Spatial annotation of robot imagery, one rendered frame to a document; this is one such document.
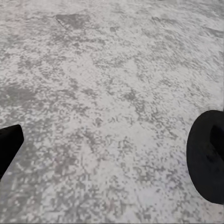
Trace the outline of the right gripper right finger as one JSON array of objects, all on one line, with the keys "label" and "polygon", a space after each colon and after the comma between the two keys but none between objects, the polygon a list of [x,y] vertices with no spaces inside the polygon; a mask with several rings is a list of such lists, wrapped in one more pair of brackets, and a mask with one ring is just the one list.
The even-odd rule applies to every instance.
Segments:
[{"label": "right gripper right finger", "polygon": [[214,124],[210,132],[209,140],[224,162],[224,126]]}]

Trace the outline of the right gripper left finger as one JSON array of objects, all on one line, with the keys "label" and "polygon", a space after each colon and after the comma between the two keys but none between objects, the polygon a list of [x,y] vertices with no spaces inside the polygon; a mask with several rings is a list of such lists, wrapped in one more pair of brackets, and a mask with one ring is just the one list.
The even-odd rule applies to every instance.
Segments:
[{"label": "right gripper left finger", "polygon": [[24,141],[20,124],[0,129],[0,179]]}]

